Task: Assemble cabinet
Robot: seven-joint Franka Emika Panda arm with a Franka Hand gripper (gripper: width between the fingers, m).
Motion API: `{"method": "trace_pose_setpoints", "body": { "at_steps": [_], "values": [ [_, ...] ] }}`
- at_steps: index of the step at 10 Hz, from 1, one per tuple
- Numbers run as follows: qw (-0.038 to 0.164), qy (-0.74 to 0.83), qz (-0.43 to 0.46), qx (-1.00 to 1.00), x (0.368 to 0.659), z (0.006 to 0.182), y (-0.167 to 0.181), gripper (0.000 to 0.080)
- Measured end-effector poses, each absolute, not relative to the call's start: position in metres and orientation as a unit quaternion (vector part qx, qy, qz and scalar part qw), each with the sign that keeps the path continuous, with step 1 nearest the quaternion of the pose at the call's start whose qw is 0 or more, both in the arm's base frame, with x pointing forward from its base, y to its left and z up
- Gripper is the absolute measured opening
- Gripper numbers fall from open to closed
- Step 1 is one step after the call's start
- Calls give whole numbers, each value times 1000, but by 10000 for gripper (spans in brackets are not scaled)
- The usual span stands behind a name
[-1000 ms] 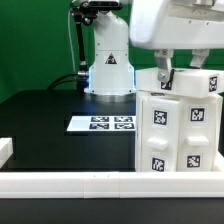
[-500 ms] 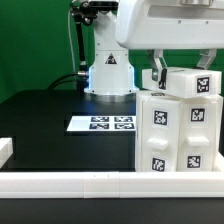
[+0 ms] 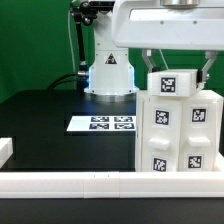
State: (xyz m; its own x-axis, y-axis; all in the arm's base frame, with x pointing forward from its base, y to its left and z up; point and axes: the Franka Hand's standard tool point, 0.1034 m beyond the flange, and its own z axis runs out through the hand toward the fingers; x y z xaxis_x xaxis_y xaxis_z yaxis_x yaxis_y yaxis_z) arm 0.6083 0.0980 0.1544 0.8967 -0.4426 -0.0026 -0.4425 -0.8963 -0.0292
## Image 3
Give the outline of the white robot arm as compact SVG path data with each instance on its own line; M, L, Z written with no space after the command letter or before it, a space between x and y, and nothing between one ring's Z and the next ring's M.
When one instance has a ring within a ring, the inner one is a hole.
M95 60L86 91L103 98L137 91L128 50L194 50L213 63L224 51L224 0L88 0Z

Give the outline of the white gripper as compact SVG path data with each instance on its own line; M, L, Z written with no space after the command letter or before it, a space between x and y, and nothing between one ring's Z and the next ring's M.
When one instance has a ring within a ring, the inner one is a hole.
M196 75L197 87L203 89L217 51L224 51L224 0L196 0L190 5L117 0L112 39L118 47L148 48L142 50L142 58L149 72L158 70L151 49L207 50L207 62Z

